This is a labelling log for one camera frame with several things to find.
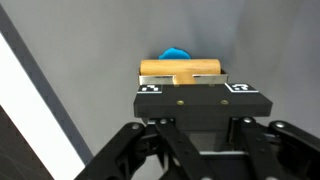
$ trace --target bolt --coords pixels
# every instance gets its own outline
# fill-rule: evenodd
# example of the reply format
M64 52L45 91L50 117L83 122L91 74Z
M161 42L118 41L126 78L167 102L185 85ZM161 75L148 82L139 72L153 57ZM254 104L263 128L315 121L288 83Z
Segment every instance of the bolt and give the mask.
M227 100L221 100L220 103L223 104L223 105L228 105L228 104L229 104L229 101L227 101Z
M166 119L161 119L160 123L161 124L167 124L167 120Z
M133 124L132 125L132 129L139 129L139 127L140 127L139 124Z
M201 178L200 180L213 180L211 177L203 177L203 178Z
M266 177L266 180L279 180L279 179L273 176L268 176Z
M246 123L251 123L252 120L251 120L250 118L244 118L244 122L246 122Z
M284 125L282 122L277 122L277 123L276 123L276 126L277 126L278 128L284 128L284 127L285 127L285 125Z
M180 106L181 106L181 105L184 105L184 101L179 100L179 101L177 101L177 104L180 105Z

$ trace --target black surface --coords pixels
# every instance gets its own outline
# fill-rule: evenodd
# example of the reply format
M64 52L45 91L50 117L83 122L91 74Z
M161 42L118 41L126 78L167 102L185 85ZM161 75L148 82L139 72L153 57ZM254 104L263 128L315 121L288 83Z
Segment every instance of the black surface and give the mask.
M87 164L92 159L93 155L75 127L73 121L64 109L62 103L51 88L44 74L40 70L38 64L28 50L26 44L23 42L17 29L12 24L10 18L0 4L0 32L3 34L7 43L10 45L13 53L20 61L20 64L27 72L30 80L37 88L43 100L55 116L60 127L69 138L69 141L74 146L76 152L84 162Z
M53 179L1 106L0 179Z
M184 132L225 133L230 117L269 116L271 108L272 102L262 94L233 93L224 84L163 85L161 93L138 93L134 101L135 117L144 123L149 118L174 118L177 128Z
M232 93L224 84L163 85L162 93L137 94L135 117L160 118L178 116L269 116L272 102L260 93Z

